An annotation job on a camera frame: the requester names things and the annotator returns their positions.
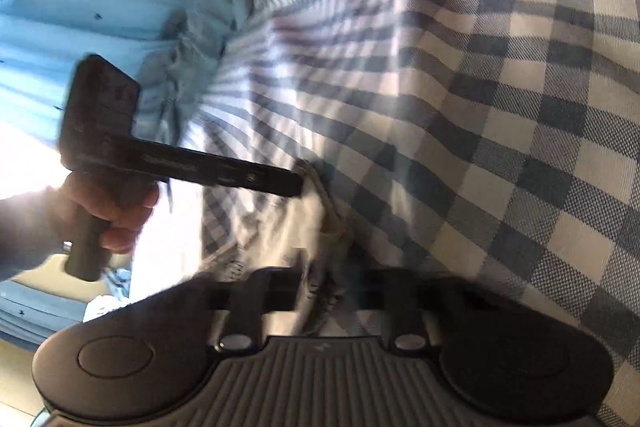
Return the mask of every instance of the round black knob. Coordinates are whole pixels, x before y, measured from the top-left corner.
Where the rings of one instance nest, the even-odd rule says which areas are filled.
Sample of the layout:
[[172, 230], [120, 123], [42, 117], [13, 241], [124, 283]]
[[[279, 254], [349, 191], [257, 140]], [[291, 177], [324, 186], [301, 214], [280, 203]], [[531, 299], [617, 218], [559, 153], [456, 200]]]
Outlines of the round black knob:
[[84, 346], [80, 367], [92, 377], [124, 378], [144, 369], [154, 356], [146, 343], [132, 337], [106, 337]]
[[475, 313], [440, 352], [458, 394], [519, 423], [560, 423], [599, 404], [613, 379], [609, 353], [589, 335], [548, 317]]

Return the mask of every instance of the light blue blanket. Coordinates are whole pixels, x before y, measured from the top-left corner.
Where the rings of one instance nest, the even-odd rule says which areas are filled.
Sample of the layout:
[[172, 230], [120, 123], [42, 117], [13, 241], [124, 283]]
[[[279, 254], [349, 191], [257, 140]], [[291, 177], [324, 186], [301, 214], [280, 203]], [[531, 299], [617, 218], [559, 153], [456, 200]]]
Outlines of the light blue blanket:
[[175, 142], [252, 1], [0, 0], [0, 120], [54, 144], [76, 63], [97, 53], [143, 84], [135, 133]]

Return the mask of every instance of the black handle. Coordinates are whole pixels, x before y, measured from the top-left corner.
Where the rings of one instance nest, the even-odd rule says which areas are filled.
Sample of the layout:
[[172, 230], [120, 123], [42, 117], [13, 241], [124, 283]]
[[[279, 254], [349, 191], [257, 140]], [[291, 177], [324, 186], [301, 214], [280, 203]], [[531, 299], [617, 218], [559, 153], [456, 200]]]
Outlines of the black handle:
[[109, 230], [110, 226], [109, 221], [92, 216], [84, 208], [78, 208], [78, 227], [66, 260], [66, 273], [89, 282], [100, 279], [102, 269], [111, 259], [111, 252], [100, 246], [100, 235]]
[[[118, 172], [111, 169], [96, 170], [92, 178], [106, 190], [120, 208], [140, 204], [153, 188], [155, 181], [146, 174]], [[100, 235], [109, 230], [111, 223], [92, 216], [78, 208], [76, 237], [65, 264], [65, 272], [84, 281], [97, 281], [102, 270], [109, 266], [111, 252], [100, 246]]]

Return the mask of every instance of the hand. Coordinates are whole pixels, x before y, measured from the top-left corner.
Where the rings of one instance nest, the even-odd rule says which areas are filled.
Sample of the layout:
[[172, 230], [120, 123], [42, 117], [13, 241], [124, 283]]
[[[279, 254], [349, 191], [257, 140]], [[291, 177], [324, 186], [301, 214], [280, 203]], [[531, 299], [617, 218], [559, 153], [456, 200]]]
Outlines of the hand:
[[83, 206], [90, 214], [111, 221], [111, 228], [100, 236], [100, 245], [113, 253], [129, 253], [158, 198], [158, 186], [154, 185], [141, 204], [123, 210], [89, 176], [72, 172], [52, 195], [53, 221], [60, 237], [71, 240], [78, 208]]

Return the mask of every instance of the black tool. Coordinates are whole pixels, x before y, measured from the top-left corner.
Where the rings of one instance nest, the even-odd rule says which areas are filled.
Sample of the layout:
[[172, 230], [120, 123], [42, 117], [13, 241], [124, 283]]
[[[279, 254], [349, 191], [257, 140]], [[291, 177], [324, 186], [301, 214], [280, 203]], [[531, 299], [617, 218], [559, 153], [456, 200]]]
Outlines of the black tool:
[[[139, 94], [139, 84], [102, 57], [85, 58], [74, 75], [58, 144], [62, 165], [90, 174], [121, 207], [140, 203], [153, 183], [169, 178], [300, 195], [299, 173], [132, 137]], [[95, 281], [110, 259], [98, 243], [110, 224], [81, 213], [65, 270]]]
[[575, 328], [462, 279], [383, 269], [351, 295], [383, 311], [380, 337], [264, 339], [263, 314], [291, 310], [300, 278], [200, 274], [56, 333], [33, 359], [51, 425], [598, 425], [613, 364]]

